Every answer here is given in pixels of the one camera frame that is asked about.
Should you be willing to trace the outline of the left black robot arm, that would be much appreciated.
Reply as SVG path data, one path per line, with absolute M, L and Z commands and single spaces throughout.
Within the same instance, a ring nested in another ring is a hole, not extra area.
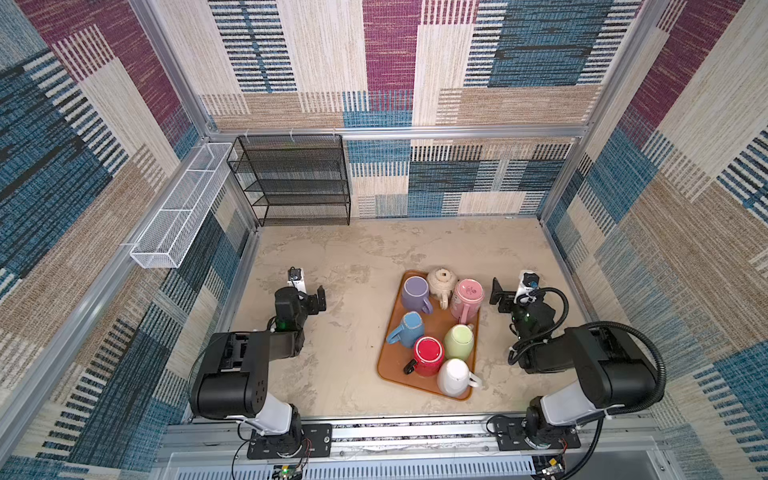
M 282 458 L 308 454 L 311 440 L 297 407 L 268 391 L 269 364 L 298 356 L 307 319 L 326 308 L 323 287 L 307 294 L 286 286 L 275 292 L 276 315 L 266 329 L 214 334 L 192 382 L 192 413 L 248 425 L 253 433 L 246 442 L 258 454 Z

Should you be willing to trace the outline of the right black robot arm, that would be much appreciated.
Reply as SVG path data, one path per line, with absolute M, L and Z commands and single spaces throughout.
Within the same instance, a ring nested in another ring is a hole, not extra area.
M 570 304 L 555 287 L 525 271 L 515 291 L 492 283 L 490 304 L 511 317 L 516 335 L 508 363 L 528 374 L 573 370 L 575 382 L 534 398 L 522 416 L 495 415 L 486 425 L 500 450 L 577 447 L 576 429 L 608 416 L 643 411 L 662 400 L 667 369 L 639 330 L 611 321 L 565 324 Z

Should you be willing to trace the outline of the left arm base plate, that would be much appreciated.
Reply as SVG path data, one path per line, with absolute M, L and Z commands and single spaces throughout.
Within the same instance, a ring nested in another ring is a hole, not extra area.
M 291 427 L 283 435 L 250 434 L 246 457 L 248 460 L 295 459 L 330 456 L 333 426 L 330 423 L 310 423 L 300 430 Z

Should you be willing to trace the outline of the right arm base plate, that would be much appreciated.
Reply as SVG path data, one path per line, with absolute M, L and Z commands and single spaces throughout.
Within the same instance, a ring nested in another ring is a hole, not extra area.
M 538 421 L 529 426 L 523 416 L 493 415 L 485 427 L 496 439 L 500 451 L 564 451 L 582 446 L 574 427 L 539 424 Z

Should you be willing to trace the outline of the purple mug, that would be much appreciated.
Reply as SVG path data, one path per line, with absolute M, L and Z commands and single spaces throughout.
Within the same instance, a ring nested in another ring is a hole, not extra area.
M 430 301 L 430 288 L 427 280 L 421 276 L 408 277 L 402 286 L 401 303 L 407 311 L 432 314 L 434 308 Z

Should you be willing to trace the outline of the blue mug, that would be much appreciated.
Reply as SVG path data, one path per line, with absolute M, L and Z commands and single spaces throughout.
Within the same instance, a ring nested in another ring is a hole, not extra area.
M 415 343 L 425 335 L 425 326 L 418 312 L 406 313 L 400 323 L 387 336 L 388 344 L 401 343 L 406 348 L 412 348 Z

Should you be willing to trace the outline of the orange plastic tray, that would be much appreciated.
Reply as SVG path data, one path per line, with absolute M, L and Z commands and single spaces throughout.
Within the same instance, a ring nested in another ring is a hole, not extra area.
M 380 377 L 458 400 L 482 387 L 474 370 L 483 293 L 478 282 L 467 282 L 459 285 L 462 302 L 442 309 L 426 273 L 403 275 L 378 361 Z

